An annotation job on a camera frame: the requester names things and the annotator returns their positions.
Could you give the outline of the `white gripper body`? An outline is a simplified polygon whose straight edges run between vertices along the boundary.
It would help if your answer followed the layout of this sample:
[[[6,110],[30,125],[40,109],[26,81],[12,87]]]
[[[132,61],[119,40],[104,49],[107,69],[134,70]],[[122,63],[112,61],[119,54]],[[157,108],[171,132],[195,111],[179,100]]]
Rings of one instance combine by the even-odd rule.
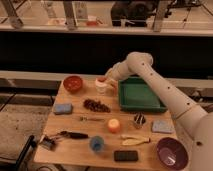
[[[125,80],[128,78],[128,68],[123,63],[117,63],[106,73],[110,73],[110,78],[115,81]]]

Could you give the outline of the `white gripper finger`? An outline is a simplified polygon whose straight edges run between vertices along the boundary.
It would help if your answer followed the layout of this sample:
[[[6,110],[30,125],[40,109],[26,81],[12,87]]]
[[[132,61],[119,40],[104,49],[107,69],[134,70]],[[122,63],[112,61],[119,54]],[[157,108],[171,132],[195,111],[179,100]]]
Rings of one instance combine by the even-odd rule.
[[[104,82],[106,82],[107,80],[109,80],[109,78],[110,78],[110,73],[106,73],[104,75]]]
[[[108,81],[108,84],[109,84],[110,86],[112,86],[114,89],[117,89],[117,88],[118,88],[118,83],[117,83],[117,81],[110,80],[110,81]]]

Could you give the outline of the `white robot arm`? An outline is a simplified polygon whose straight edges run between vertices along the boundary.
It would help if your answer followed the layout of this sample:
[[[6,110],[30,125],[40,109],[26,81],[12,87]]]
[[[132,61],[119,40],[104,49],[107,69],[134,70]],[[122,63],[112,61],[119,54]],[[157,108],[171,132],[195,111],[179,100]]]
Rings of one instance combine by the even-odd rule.
[[[105,74],[108,80],[125,80],[140,76],[169,109],[172,117],[193,140],[190,171],[213,171],[213,112],[176,88],[153,68],[153,57],[145,52],[131,52]]]

